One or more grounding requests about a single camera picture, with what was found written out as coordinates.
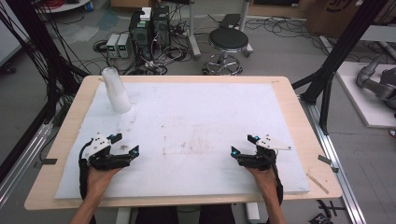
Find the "grey metal stand leg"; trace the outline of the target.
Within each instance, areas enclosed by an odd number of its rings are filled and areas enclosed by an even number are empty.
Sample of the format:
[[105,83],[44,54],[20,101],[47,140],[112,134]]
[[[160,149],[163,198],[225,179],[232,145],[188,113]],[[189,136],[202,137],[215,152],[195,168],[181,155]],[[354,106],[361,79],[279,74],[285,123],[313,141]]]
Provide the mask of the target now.
[[189,30],[187,32],[189,44],[191,48],[191,55],[194,59],[201,57],[201,51],[199,49],[197,40],[194,35],[194,0],[189,1]]
[[[241,9],[241,19],[240,19],[240,26],[239,30],[241,32],[245,32],[245,26],[248,18],[248,8],[251,0],[243,0],[243,5]],[[247,44],[247,47],[245,49],[245,54],[247,57],[249,57],[252,53],[254,52],[253,48],[250,46],[250,44]]]

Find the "black round stool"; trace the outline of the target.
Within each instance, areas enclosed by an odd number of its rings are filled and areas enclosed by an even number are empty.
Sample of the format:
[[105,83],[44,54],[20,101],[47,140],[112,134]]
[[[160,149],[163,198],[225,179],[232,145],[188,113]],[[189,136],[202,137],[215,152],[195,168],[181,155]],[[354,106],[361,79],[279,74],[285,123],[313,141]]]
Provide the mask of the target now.
[[248,46],[248,37],[234,28],[219,28],[212,31],[208,38],[209,45],[219,51],[205,61],[202,69],[204,75],[235,76],[243,72],[239,60],[233,53],[241,52]]

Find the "black metal frame stand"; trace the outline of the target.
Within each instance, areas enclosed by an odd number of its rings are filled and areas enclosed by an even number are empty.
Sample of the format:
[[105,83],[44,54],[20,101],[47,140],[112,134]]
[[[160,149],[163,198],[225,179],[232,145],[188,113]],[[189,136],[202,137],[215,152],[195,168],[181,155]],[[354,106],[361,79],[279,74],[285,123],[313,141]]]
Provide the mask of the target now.
[[6,12],[0,12],[0,20],[17,38],[47,84],[47,102],[0,165],[0,183],[3,183],[9,176],[11,169],[27,146],[28,140],[33,137],[39,126],[55,116],[56,104],[61,99],[75,96],[82,79],[89,75],[86,71],[74,66],[69,57],[63,57],[31,0],[6,0],[6,3],[24,28],[23,33],[28,41],[17,33],[15,30],[17,24],[13,24]]
[[352,18],[345,31],[339,37],[336,45],[329,53],[322,66],[313,74],[291,84],[294,90],[308,84],[308,88],[300,95],[303,102],[315,105],[322,95],[319,114],[319,127],[328,135],[328,116],[332,92],[332,80],[347,58],[350,51],[361,40],[371,23],[386,5],[388,0],[363,0],[362,5]]

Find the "thin wooden stick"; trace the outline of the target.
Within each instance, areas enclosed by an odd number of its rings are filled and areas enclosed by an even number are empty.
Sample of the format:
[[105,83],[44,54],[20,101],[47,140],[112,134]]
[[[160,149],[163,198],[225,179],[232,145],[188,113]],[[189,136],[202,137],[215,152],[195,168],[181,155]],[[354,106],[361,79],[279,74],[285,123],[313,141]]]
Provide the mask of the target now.
[[311,174],[306,174],[307,177],[315,183],[321,190],[323,190],[326,194],[329,194],[330,192],[317,180],[315,179]]

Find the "person's right hand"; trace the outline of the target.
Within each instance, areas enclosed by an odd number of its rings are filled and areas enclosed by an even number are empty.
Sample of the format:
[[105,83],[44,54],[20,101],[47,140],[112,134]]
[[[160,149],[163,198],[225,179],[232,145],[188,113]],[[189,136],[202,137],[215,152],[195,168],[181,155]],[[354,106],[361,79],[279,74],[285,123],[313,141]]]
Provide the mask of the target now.
[[262,197],[266,202],[277,202],[276,195],[276,177],[272,169],[260,171],[258,169],[247,168],[253,175],[255,182],[262,193]]

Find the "black flat floor device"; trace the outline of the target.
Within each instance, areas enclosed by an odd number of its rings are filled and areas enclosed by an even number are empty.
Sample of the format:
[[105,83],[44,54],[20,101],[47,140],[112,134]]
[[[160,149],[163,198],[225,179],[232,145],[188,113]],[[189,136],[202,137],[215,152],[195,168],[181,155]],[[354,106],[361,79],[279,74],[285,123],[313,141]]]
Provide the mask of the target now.
[[221,28],[235,28],[239,30],[241,14],[226,14],[220,22]]

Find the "light wooden table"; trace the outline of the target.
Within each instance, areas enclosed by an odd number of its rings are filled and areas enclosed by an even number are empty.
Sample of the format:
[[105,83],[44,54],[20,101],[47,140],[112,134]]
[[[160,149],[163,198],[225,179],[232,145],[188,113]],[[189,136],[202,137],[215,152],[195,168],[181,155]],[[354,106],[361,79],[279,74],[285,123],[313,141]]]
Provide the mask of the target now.
[[289,200],[337,198],[317,124],[285,77],[130,76],[132,106],[111,108],[104,81],[86,77],[33,184],[29,210],[76,208],[78,154],[97,134],[119,134],[112,150],[139,156],[117,173],[106,207],[257,202],[251,174],[232,157],[252,154],[250,136],[281,143],[276,165]]

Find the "stack of translucent plastic cups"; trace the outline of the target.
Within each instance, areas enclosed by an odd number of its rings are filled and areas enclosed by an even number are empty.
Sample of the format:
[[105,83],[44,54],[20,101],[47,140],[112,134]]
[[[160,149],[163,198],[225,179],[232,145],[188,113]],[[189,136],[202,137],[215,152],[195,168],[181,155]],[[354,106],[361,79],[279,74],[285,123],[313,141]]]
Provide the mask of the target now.
[[114,111],[120,114],[128,112],[132,105],[118,70],[114,67],[106,67],[101,74],[106,85],[107,97]]

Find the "white table leg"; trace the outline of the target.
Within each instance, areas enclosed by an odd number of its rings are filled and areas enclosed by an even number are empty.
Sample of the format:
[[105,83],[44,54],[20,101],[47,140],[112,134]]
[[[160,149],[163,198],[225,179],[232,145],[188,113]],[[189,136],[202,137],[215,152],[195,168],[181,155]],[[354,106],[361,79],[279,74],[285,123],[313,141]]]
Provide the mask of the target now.
[[247,221],[250,224],[258,224],[261,220],[259,206],[257,203],[246,203]]
[[121,207],[118,209],[116,224],[130,224],[133,209],[131,207]]

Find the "round white table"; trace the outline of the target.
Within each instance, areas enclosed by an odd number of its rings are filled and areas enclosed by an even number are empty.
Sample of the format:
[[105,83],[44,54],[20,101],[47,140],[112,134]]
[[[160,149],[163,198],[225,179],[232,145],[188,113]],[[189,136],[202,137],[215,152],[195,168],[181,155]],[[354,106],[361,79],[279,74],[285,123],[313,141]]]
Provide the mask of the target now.
[[92,0],[76,0],[76,3],[68,3],[67,0],[42,0],[36,5],[35,11],[38,13],[58,13],[81,7],[85,9],[84,5],[88,2],[92,2]]

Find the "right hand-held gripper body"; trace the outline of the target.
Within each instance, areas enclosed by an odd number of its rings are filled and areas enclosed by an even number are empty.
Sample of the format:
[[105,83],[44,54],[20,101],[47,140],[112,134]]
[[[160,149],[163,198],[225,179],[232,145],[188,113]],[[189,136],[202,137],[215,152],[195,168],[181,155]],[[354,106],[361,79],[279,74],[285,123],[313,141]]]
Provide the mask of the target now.
[[256,147],[254,155],[240,154],[237,163],[240,166],[265,171],[276,164],[276,155],[279,150],[291,150],[291,146],[267,134],[253,144]]

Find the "black computer tower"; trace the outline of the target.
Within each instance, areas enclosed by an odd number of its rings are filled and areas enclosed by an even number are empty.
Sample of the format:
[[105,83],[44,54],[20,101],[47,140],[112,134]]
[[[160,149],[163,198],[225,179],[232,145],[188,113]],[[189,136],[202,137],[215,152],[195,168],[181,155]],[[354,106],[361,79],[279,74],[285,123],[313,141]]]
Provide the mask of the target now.
[[141,16],[143,16],[142,10],[137,10],[133,13],[129,25],[129,33],[132,38],[134,54],[151,61],[152,24],[151,21],[141,20]]
[[170,45],[169,12],[169,6],[156,6],[152,14],[155,39],[164,48]]

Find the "brown cardboard box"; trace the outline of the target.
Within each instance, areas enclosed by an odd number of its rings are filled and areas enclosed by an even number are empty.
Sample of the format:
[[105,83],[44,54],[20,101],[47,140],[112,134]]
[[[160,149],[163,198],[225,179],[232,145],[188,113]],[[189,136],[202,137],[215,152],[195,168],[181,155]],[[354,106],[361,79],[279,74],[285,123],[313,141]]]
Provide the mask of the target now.
[[311,35],[340,37],[345,30],[361,27],[368,12],[350,25],[366,0],[316,0],[309,10],[305,28]]

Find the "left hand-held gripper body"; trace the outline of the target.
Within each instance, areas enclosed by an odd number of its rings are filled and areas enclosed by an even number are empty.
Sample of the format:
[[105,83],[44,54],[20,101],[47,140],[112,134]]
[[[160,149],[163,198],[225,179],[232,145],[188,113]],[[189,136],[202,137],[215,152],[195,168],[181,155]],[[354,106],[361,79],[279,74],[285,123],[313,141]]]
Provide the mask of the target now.
[[98,133],[82,148],[82,158],[99,171],[108,171],[130,165],[131,160],[124,154],[113,155],[110,149],[113,144],[101,133]]

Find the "aluminium floor rail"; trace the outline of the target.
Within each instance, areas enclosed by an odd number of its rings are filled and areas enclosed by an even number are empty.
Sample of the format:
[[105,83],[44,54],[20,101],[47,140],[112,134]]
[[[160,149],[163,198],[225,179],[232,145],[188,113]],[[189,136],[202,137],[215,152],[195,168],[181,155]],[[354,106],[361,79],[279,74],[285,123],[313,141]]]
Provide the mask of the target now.
[[313,127],[324,154],[328,159],[332,160],[332,172],[335,174],[336,179],[340,184],[342,190],[342,201],[346,208],[350,222],[352,224],[367,224],[353,189],[347,180],[347,175],[344,172],[342,163],[338,158],[332,140],[330,136],[327,135],[319,126],[319,111],[317,107],[315,105],[309,105],[303,101],[301,101],[301,105],[308,120],[311,122],[311,126]]
[[27,146],[23,148],[21,156],[11,167],[5,180],[0,184],[0,209],[6,204],[12,191],[17,187],[39,151],[44,148],[52,130],[52,123],[42,124],[29,140]]

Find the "person's left hand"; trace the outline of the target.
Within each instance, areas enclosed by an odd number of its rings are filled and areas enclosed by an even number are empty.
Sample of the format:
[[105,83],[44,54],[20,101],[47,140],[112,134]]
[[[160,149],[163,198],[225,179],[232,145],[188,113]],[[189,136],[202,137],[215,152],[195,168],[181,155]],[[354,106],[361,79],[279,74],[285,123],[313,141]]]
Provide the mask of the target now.
[[90,167],[88,175],[88,191],[86,198],[101,200],[104,197],[104,194],[112,180],[112,177],[119,171],[120,169],[98,171],[95,168]]

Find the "black parts on floor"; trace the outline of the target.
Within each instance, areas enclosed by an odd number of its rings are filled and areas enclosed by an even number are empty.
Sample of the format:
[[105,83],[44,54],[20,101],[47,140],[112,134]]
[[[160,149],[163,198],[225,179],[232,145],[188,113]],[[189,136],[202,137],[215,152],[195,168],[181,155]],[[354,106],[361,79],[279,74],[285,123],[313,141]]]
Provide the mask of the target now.
[[345,207],[335,206],[333,202],[327,205],[322,200],[318,200],[318,208],[322,210],[322,213],[310,219],[310,224],[334,224],[332,218],[337,217],[337,212],[346,210]]

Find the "grey bench power supply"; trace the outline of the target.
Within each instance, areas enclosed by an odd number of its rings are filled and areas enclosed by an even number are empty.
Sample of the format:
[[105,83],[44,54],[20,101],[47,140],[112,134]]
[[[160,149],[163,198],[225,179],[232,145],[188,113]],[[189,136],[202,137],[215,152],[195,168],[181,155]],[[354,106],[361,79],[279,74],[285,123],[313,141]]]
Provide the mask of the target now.
[[118,51],[118,40],[120,36],[113,34],[110,36],[110,38],[106,42],[106,49],[107,49],[107,55],[109,58],[119,58],[119,51]]
[[131,41],[128,34],[121,34],[118,40],[119,55],[123,59],[127,59],[131,53]]

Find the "person's legs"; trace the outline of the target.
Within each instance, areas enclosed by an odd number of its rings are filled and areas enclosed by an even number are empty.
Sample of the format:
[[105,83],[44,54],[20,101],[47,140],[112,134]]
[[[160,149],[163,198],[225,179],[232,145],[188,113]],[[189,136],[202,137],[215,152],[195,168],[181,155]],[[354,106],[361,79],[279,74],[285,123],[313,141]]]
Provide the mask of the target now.
[[139,207],[135,224],[235,224],[230,204],[200,205],[192,210],[176,206]]

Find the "white floor board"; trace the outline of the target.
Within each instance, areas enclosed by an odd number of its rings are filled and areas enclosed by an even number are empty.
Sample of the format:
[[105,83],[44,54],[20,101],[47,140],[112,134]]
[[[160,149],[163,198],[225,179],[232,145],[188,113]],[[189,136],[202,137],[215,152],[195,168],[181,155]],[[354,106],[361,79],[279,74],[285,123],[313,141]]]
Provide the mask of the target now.
[[373,92],[357,86],[358,73],[364,66],[366,63],[344,62],[337,77],[366,127],[396,128],[396,111],[388,108]]

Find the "white foam mat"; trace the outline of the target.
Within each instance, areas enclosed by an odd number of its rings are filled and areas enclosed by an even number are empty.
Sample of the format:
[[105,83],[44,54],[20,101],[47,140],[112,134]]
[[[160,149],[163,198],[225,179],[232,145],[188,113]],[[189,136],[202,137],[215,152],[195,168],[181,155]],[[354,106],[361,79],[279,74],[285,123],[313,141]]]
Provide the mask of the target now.
[[128,83],[131,109],[112,109],[99,86],[67,158],[58,199],[76,199],[78,155],[98,133],[121,134],[111,148],[139,156],[111,181],[107,197],[236,195],[257,192],[232,148],[252,155],[249,135],[278,140],[276,166],[287,194],[310,190],[275,91],[257,83]]

